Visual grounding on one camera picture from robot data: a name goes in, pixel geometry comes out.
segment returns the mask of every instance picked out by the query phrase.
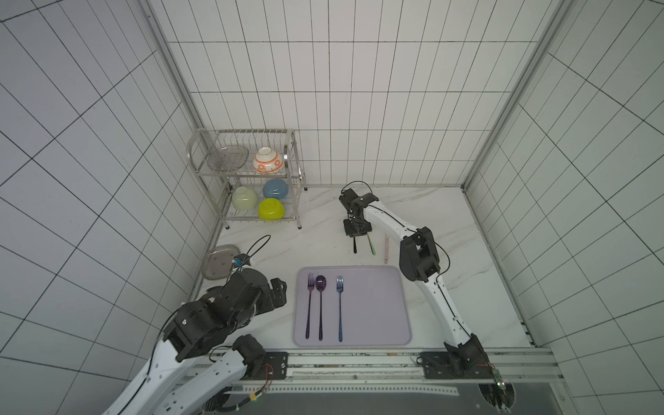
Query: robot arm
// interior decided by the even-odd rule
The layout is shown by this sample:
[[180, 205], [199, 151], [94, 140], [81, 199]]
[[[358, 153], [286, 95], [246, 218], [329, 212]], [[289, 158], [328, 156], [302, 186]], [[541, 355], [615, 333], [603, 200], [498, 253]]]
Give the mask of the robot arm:
[[150, 360], [104, 415], [190, 414], [244, 376], [265, 377], [266, 352], [253, 336], [245, 335], [219, 361], [173, 390], [197, 357], [207, 355], [253, 316], [286, 304], [286, 283], [278, 278], [271, 283], [272, 289], [263, 274], [242, 267], [223, 287], [180, 307]]
[[358, 196], [352, 189], [346, 189], [339, 200], [348, 212], [348, 219], [343, 221], [346, 235], [366, 235], [376, 227], [399, 243], [399, 268], [406, 278], [418, 284], [432, 306], [443, 331], [445, 347], [456, 357], [454, 364], [463, 371], [486, 359], [479, 339], [461, 318], [444, 281], [439, 278], [440, 259], [431, 230], [408, 224], [372, 193]]

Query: ceramic bowl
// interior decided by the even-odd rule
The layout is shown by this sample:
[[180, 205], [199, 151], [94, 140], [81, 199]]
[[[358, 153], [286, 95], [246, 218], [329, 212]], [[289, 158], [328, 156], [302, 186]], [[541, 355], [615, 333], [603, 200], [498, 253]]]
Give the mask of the ceramic bowl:
[[252, 187], [241, 186], [235, 189], [230, 200], [237, 210], [250, 210], [258, 203], [258, 194]]
[[274, 173], [284, 166], [284, 156], [269, 147], [261, 147], [252, 164], [259, 173]]
[[263, 186], [263, 196], [267, 199], [274, 197], [275, 199], [283, 199], [288, 195], [288, 185], [281, 179], [268, 180]]
[[269, 197], [258, 205], [258, 217], [261, 219], [281, 219], [285, 213], [282, 203], [274, 197]]

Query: marble countertop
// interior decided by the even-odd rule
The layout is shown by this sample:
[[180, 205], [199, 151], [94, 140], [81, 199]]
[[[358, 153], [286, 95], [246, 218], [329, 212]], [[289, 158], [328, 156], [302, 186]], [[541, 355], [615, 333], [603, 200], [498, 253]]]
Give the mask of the marble countertop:
[[[362, 184], [354, 186], [358, 194]], [[414, 226], [427, 226], [436, 242], [450, 255], [452, 266], [443, 279], [459, 312], [484, 347], [529, 347], [525, 332], [509, 300], [491, 256], [473, 221], [460, 188], [377, 187], [374, 194], [392, 212]], [[339, 188], [309, 188], [302, 192], [300, 216], [302, 229], [294, 222], [231, 222], [223, 229], [218, 245], [235, 244], [242, 252], [261, 236], [272, 239], [255, 257], [252, 265], [268, 280], [280, 278], [288, 285], [285, 306], [256, 316], [249, 326], [237, 330], [226, 340], [231, 344], [237, 336], [251, 333], [267, 349], [294, 349], [293, 312], [295, 310], [295, 279], [306, 266], [384, 265], [384, 234], [370, 233], [376, 249], [371, 254], [366, 237], [357, 238], [357, 254], [353, 240], [345, 235], [342, 220], [345, 209], [339, 202]], [[398, 245], [390, 242], [388, 265], [398, 268]], [[225, 280], [203, 280], [200, 293]], [[406, 347], [441, 348], [443, 338], [438, 321], [424, 295], [411, 281], [402, 276], [412, 340]]]

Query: light green bowl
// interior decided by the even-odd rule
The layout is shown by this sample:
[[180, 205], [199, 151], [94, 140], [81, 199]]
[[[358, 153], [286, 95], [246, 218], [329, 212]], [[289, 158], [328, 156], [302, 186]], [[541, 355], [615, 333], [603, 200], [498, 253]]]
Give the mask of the light green bowl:
[[281, 219], [285, 213], [282, 203], [274, 197], [268, 197], [258, 205], [258, 217], [261, 219]]
[[258, 203], [258, 194], [256, 194], [253, 187], [241, 186], [235, 189], [230, 201], [233, 203], [233, 207], [237, 210], [250, 210], [256, 207], [256, 203]]

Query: tile wall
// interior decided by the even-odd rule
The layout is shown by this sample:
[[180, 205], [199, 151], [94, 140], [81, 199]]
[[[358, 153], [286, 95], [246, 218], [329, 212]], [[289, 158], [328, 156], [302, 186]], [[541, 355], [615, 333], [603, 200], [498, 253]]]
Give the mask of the tile wall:
[[664, 408], [663, 9], [579, 1], [468, 190], [582, 415]]
[[0, 412], [99, 414], [186, 300], [215, 215], [132, 0], [0, 19]]
[[460, 184], [552, 0], [150, 0], [203, 123], [293, 128], [312, 185]]

